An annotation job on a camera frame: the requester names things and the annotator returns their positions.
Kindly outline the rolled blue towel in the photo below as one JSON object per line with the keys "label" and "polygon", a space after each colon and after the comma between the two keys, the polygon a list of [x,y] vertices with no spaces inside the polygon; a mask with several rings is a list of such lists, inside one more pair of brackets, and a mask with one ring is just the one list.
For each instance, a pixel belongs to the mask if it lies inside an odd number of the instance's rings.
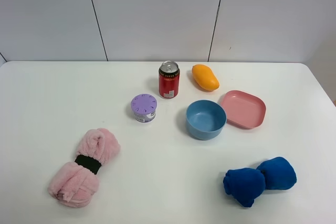
{"label": "rolled blue towel", "polygon": [[294,168],[283,157],[262,162],[257,168],[230,169],[223,187],[244,208],[250,208],[265,190],[288,190],[297,182]]}

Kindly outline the pink rectangular plastic dish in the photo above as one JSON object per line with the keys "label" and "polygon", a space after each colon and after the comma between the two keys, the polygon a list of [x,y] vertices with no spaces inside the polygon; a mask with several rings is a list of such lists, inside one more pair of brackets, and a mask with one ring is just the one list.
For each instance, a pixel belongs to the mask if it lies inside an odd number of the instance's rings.
{"label": "pink rectangular plastic dish", "polygon": [[241,129],[259,127],[265,118],[266,105],[260,98],[239,90],[228,91],[220,101],[227,122]]}

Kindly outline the rolled pink fluffy towel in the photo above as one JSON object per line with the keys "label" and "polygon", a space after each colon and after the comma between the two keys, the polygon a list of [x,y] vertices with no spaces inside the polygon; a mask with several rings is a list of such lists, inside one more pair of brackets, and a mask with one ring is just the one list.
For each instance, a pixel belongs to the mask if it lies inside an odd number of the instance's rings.
{"label": "rolled pink fluffy towel", "polygon": [[78,145],[76,159],[67,162],[51,179],[48,193],[65,206],[87,206],[99,189],[99,169],[115,158],[119,151],[120,144],[109,130],[89,130]]}

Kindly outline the blue plastic bowl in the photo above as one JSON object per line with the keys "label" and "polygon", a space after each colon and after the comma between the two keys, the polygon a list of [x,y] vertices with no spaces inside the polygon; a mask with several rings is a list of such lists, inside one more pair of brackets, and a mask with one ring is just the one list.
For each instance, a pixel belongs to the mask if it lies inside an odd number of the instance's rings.
{"label": "blue plastic bowl", "polygon": [[227,122],[224,109],[216,102],[198,100],[186,109],[186,128],[199,140],[211,140],[218,136]]}

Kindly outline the yellow mango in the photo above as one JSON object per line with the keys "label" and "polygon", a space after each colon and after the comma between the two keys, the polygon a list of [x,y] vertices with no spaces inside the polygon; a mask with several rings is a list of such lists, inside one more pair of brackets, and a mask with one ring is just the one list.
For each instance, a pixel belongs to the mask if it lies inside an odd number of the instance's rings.
{"label": "yellow mango", "polygon": [[192,76],[197,84],[207,91],[214,91],[219,88],[219,81],[213,74],[210,67],[197,64],[192,67]]}

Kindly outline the red soda can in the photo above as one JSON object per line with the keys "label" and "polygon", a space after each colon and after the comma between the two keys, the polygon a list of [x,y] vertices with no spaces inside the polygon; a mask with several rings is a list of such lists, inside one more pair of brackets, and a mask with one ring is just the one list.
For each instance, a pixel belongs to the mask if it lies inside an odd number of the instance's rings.
{"label": "red soda can", "polygon": [[171,99],[177,96],[180,81],[180,68],[174,61],[164,61],[159,67],[159,94]]}

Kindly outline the purple lidded round container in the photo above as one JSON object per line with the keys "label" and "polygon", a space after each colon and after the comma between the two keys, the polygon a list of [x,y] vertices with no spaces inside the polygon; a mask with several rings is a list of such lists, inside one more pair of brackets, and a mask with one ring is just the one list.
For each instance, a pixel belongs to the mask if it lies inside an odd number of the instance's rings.
{"label": "purple lidded round container", "polygon": [[156,116],[157,100],[150,94],[139,94],[131,101],[135,119],[142,123],[151,122]]}

